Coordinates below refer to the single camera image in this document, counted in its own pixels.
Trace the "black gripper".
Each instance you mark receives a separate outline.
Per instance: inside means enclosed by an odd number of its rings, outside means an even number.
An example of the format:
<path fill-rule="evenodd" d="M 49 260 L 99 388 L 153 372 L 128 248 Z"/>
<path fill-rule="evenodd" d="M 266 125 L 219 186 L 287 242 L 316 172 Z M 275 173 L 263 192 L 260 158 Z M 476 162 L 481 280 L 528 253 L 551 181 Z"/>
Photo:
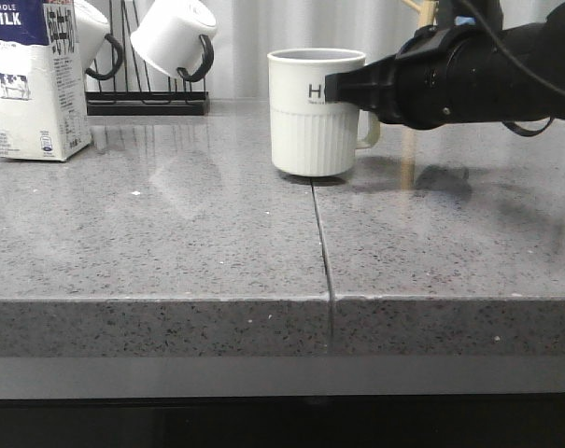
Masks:
<path fill-rule="evenodd" d="M 498 34 L 463 26 L 412 39 L 397 54 L 325 76 L 325 101 L 349 103 L 382 123 L 444 124 L 565 119 L 565 23 Z"/>

